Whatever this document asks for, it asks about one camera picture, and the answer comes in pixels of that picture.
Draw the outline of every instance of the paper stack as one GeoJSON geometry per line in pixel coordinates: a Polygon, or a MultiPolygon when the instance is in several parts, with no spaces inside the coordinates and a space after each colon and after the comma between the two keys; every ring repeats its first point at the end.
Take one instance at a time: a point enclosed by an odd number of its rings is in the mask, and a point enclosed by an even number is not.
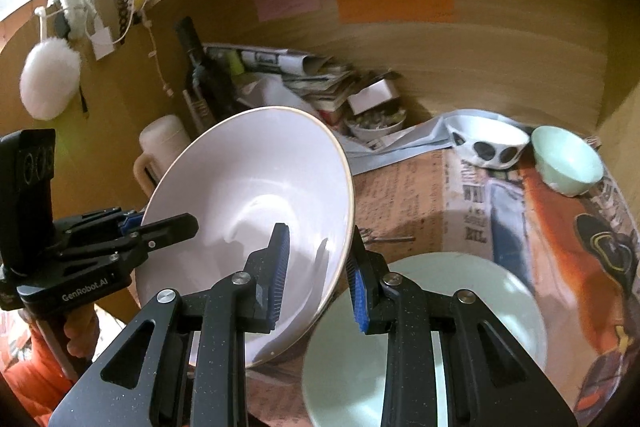
{"type": "Polygon", "coordinates": [[[269,75],[308,102],[330,126],[339,126],[348,107],[347,98],[357,92],[360,77],[350,64],[341,64],[331,57],[314,55],[288,48],[263,48],[236,44],[204,44],[207,54],[216,60],[228,60],[235,51],[250,74],[239,75],[240,84],[269,75]]]}

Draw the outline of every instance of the white bowl with black spots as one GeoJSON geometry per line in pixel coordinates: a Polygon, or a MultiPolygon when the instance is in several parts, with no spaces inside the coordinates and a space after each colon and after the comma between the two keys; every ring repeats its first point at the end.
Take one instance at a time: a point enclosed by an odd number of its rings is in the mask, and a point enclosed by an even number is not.
{"type": "Polygon", "coordinates": [[[516,126],[482,116],[450,116],[444,125],[456,153],[484,169],[512,167],[529,144],[529,135],[516,126]]]}

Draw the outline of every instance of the light green plate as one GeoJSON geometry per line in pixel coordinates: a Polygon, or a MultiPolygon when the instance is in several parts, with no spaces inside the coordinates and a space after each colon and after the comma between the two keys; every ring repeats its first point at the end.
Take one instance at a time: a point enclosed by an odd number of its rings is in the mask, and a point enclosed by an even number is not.
{"type": "MultiPolygon", "coordinates": [[[[535,299],[516,276],[480,257],[426,253],[389,265],[424,290],[453,295],[469,289],[511,331],[538,365],[546,364],[546,330],[535,299]]],[[[320,320],[302,374],[306,408],[315,427],[380,427],[385,392],[386,335],[364,335],[353,319],[349,292],[320,320]]],[[[442,352],[433,333],[438,427],[447,427],[442,352]]]]}

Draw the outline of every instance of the bowl rim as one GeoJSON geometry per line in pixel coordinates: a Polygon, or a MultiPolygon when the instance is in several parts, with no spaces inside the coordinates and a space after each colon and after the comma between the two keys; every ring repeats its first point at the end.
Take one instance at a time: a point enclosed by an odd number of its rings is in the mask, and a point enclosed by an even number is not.
{"type": "MultiPolygon", "coordinates": [[[[534,310],[534,315],[536,316],[535,317],[535,321],[537,322],[536,327],[539,328],[538,329],[538,333],[541,334],[541,338],[540,338],[541,344],[538,346],[537,354],[540,355],[540,357],[541,357],[540,362],[545,367],[543,369],[543,371],[546,371],[546,369],[548,369],[549,334],[548,334],[548,331],[547,331],[547,328],[546,328],[545,317],[542,314],[542,310],[540,309],[540,305],[538,304],[538,300],[536,299],[536,296],[534,295],[534,293],[529,289],[529,287],[523,281],[521,281],[511,271],[506,269],[504,266],[501,266],[500,264],[496,263],[495,261],[491,261],[490,259],[486,259],[484,257],[480,257],[479,255],[475,255],[475,254],[471,254],[471,253],[456,252],[456,251],[423,252],[423,253],[417,253],[417,254],[414,254],[414,255],[409,255],[408,257],[404,257],[402,259],[398,259],[397,261],[394,261],[393,263],[389,263],[389,269],[391,271],[393,271],[395,269],[399,273],[406,273],[407,271],[409,271],[409,269],[406,269],[404,266],[398,266],[399,263],[406,262],[406,264],[408,264],[408,265],[412,265],[413,263],[420,264],[421,259],[427,259],[426,256],[436,256],[436,259],[438,261],[444,260],[445,263],[449,259],[461,258],[461,257],[463,258],[463,262],[469,263],[469,261],[470,261],[469,258],[473,257],[474,259],[471,260],[472,263],[478,263],[480,265],[483,265],[483,264],[487,263],[487,264],[492,264],[494,266],[497,266],[499,268],[499,270],[495,270],[495,272],[496,273],[500,272],[502,274],[502,276],[505,277],[506,280],[508,280],[509,282],[511,282],[514,285],[516,285],[518,287],[519,291],[522,292],[523,295],[527,296],[527,298],[529,298],[529,301],[533,303],[532,310],[534,310]]],[[[347,300],[349,300],[348,294],[349,294],[348,290],[343,292],[343,293],[341,293],[335,299],[334,303],[336,303],[339,299],[342,299],[342,300],[347,299],[347,300]]],[[[309,340],[309,346],[311,345],[311,342],[314,341],[315,335],[316,335],[316,332],[314,331],[313,336],[309,340]]],[[[319,419],[319,418],[322,418],[321,414],[318,414],[319,409],[318,408],[310,409],[307,406],[308,401],[309,401],[309,387],[310,387],[310,385],[309,385],[309,373],[308,373],[309,366],[306,363],[308,353],[309,353],[309,350],[307,349],[305,351],[305,354],[303,355],[303,364],[302,364],[302,372],[301,372],[302,377],[301,377],[301,381],[300,381],[300,387],[302,388],[302,396],[303,396],[303,400],[305,402],[305,408],[307,409],[307,413],[309,415],[309,418],[311,420],[312,425],[314,427],[324,427],[324,425],[326,425],[326,422],[323,424],[321,419],[319,419]]]]}
{"type": "Polygon", "coordinates": [[[536,160],[538,160],[538,157],[539,157],[544,163],[549,165],[549,167],[551,167],[554,171],[558,172],[559,174],[562,174],[562,176],[565,176],[566,178],[569,178],[572,181],[585,184],[585,185],[587,184],[593,185],[598,183],[604,176],[604,162],[602,161],[602,158],[600,157],[600,155],[593,150],[593,147],[591,147],[588,143],[585,143],[585,141],[582,138],[580,138],[574,132],[569,131],[568,129],[564,129],[562,127],[558,127],[555,125],[541,125],[539,127],[536,127],[533,130],[533,133],[531,134],[531,144],[533,146],[533,152],[536,156],[536,160]],[[539,148],[536,146],[536,142],[540,142],[540,134],[542,132],[545,132],[547,129],[555,129],[560,131],[561,134],[564,134],[565,136],[570,136],[571,140],[574,143],[580,144],[579,147],[581,149],[583,149],[584,151],[588,150],[588,152],[586,152],[585,154],[588,154],[589,156],[591,156],[592,158],[598,161],[598,165],[599,165],[598,173],[594,174],[588,179],[584,177],[577,178],[575,175],[568,174],[567,172],[565,172],[564,169],[558,168],[558,166],[555,163],[550,162],[547,156],[544,153],[540,152],[539,148]]]}
{"type": "Polygon", "coordinates": [[[473,135],[473,138],[478,141],[484,141],[487,143],[492,143],[495,145],[502,145],[502,146],[507,146],[507,147],[520,147],[520,148],[525,148],[529,142],[531,141],[530,136],[524,132],[522,129],[520,129],[519,127],[512,125],[510,123],[507,123],[505,121],[502,120],[495,120],[494,118],[487,118],[485,116],[478,116],[478,115],[474,115],[474,114],[454,114],[451,116],[448,116],[447,118],[444,119],[444,125],[447,128],[447,130],[449,132],[455,131],[459,134],[468,134],[468,133],[464,133],[463,131],[460,131],[460,129],[455,126],[452,122],[456,121],[456,120],[461,120],[461,119],[473,119],[473,120],[484,120],[484,121],[489,121],[492,122],[491,125],[493,124],[498,124],[498,125],[506,125],[508,127],[511,127],[512,129],[516,130],[518,133],[520,133],[520,135],[522,136],[522,140],[518,143],[514,143],[514,140],[496,140],[494,137],[492,137],[492,139],[486,139],[484,137],[478,136],[477,134],[473,135]]]}
{"type": "MultiPolygon", "coordinates": [[[[255,107],[255,108],[249,109],[247,111],[242,111],[242,112],[240,112],[238,114],[235,114],[235,115],[227,118],[226,120],[218,122],[213,127],[211,127],[210,129],[207,129],[204,133],[202,133],[200,136],[198,136],[193,142],[191,142],[189,144],[189,146],[184,151],[182,151],[180,153],[180,155],[172,162],[171,166],[167,169],[167,172],[169,172],[169,170],[174,166],[174,164],[178,160],[180,160],[180,158],[182,158],[183,155],[187,154],[189,149],[194,147],[194,144],[196,144],[199,140],[202,139],[202,137],[204,137],[205,135],[209,134],[214,129],[222,127],[223,125],[228,124],[228,122],[231,122],[232,120],[235,120],[236,118],[242,118],[244,115],[247,115],[249,113],[260,112],[260,111],[268,111],[268,110],[271,110],[271,111],[273,111],[273,110],[283,110],[283,111],[289,111],[289,112],[298,114],[300,116],[304,116],[305,118],[308,118],[314,124],[316,124],[331,139],[331,142],[333,143],[333,145],[335,147],[335,150],[338,153],[338,157],[340,158],[340,161],[342,163],[342,167],[344,168],[344,173],[345,173],[346,180],[347,180],[347,190],[348,190],[348,193],[349,193],[349,214],[347,216],[347,234],[346,234],[346,237],[345,237],[345,241],[344,241],[344,243],[342,245],[342,251],[340,252],[340,257],[338,259],[338,269],[335,271],[333,277],[330,280],[330,290],[326,293],[326,295],[322,296],[320,304],[318,305],[318,309],[314,313],[309,325],[306,328],[304,328],[302,330],[302,332],[297,336],[297,338],[295,338],[295,340],[293,340],[292,343],[290,343],[289,346],[287,346],[283,351],[281,351],[281,352],[274,351],[273,355],[271,354],[271,352],[269,352],[264,357],[262,357],[260,360],[254,360],[252,363],[248,364],[246,367],[255,367],[257,365],[260,365],[261,363],[269,362],[271,359],[274,359],[275,357],[279,356],[281,353],[283,353],[284,351],[289,349],[289,347],[293,346],[302,337],[304,337],[306,335],[306,333],[318,321],[318,318],[321,317],[321,315],[324,313],[325,309],[327,308],[329,302],[331,302],[331,298],[332,298],[332,296],[333,296],[333,294],[335,292],[335,288],[336,288],[336,286],[338,284],[338,280],[340,279],[340,277],[342,275],[342,272],[344,270],[344,265],[345,265],[345,263],[347,261],[347,256],[349,254],[349,251],[351,250],[351,243],[353,242],[353,229],[354,229],[354,226],[355,226],[355,191],[354,191],[354,187],[353,187],[353,175],[351,174],[351,169],[349,168],[349,163],[347,161],[347,156],[344,153],[344,149],[342,149],[342,146],[340,145],[340,142],[338,142],[338,139],[335,137],[334,133],[332,133],[331,130],[324,123],[322,123],[321,120],[319,120],[318,118],[314,117],[312,114],[309,114],[308,112],[305,112],[305,111],[303,111],[301,109],[297,109],[295,107],[287,107],[285,105],[269,105],[269,106],[266,106],[266,107],[255,107]]],[[[158,184],[158,187],[156,187],[156,190],[154,190],[154,193],[151,195],[151,198],[149,199],[149,202],[146,204],[145,214],[143,216],[143,223],[144,223],[144,217],[146,216],[146,211],[151,206],[151,203],[153,202],[154,197],[156,196],[156,194],[158,194],[158,189],[161,187],[163,181],[164,181],[164,177],[162,178],[162,180],[160,180],[160,183],[158,184]]]]}

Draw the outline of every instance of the bowl of food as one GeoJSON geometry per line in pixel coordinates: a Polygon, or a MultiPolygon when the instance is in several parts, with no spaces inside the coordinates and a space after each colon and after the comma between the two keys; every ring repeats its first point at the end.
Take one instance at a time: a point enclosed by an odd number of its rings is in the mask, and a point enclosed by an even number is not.
{"type": "Polygon", "coordinates": [[[398,105],[394,107],[380,106],[347,120],[347,127],[357,139],[369,143],[400,131],[404,120],[406,120],[404,108],[398,105]]]}

